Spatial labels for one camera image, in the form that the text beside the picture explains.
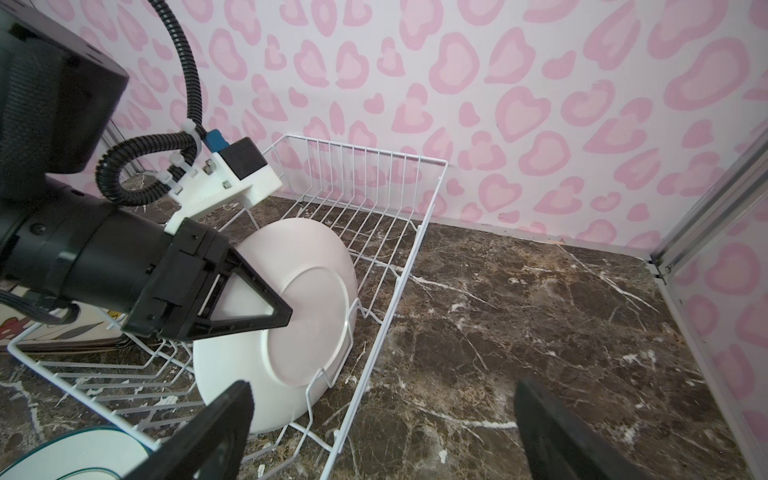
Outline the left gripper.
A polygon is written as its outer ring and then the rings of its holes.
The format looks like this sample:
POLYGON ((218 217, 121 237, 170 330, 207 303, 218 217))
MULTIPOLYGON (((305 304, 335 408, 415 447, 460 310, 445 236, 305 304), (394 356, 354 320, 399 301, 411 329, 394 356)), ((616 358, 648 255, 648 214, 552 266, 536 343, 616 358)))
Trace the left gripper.
POLYGON ((1 302, 44 324, 80 304, 127 314, 139 336, 196 341, 282 328, 293 309, 276 263, 192 220, 175 234, 56 181, 44 195, 1 202, 1 277, 26 288, 1 302))

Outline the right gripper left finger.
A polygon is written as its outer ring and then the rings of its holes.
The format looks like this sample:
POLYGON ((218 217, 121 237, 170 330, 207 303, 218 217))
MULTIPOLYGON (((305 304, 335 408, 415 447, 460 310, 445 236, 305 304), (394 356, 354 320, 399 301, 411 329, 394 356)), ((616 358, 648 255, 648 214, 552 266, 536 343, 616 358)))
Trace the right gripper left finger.
POLYGON ((251 386, 238 380, 131 471, 151 479, 235 479, 254 413, 251 386))

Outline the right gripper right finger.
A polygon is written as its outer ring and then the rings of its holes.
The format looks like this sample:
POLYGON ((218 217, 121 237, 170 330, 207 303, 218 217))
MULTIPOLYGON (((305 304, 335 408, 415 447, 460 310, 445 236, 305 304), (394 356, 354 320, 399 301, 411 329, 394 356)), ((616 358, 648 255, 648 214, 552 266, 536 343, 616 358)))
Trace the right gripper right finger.
POLYGON ((514 409, 534 479, 647 477, 535 379, 518 380, 514 409))

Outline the white round plate patterned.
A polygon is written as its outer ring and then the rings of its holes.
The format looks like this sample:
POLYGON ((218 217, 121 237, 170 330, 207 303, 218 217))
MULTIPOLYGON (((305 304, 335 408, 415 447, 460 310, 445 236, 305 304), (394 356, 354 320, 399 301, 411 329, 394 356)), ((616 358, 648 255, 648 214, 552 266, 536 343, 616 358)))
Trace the white round plate patterned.
POLYGON ((270 223, 237 250, 289 305, 289 323, 198 340, 193 367, 205 403, 248 382, 250 431, 261 434, 303 416, 338 376, 353 342, 357 277, 343 241, 316 220, 270 223))

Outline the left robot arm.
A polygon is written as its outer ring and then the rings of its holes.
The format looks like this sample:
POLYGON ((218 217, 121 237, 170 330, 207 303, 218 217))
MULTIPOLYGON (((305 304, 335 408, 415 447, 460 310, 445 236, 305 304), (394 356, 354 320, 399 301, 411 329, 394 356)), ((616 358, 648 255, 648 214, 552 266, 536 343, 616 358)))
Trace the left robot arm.
POLYGON ((234 200, 257 205, 281 180, 251 139, 203 127, 193 51, 170 7, 153 9, 181 63, 187 116, 178 132, 111 147, 91 195, 63 177, 85 168, 128 73, 46 15, 2 3, 1 276, 24 293, 1 302, 47 325, 89 304, 125 314, 128 333, 177 341, 285 327, 287 301, 201 223, 234 200))

